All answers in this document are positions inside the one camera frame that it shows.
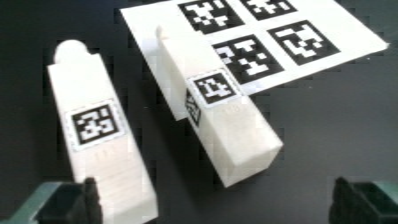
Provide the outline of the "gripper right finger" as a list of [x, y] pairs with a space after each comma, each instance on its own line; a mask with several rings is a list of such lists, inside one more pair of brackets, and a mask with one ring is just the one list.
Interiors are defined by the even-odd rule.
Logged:
[[398, 183], [337, 179], [329, 224], [398, 224]]

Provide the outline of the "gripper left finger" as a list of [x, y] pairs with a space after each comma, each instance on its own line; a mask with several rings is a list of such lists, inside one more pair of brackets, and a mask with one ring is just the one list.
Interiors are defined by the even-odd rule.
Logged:
[[45, 182], [8, 224], [104, 224], [97, 180]]

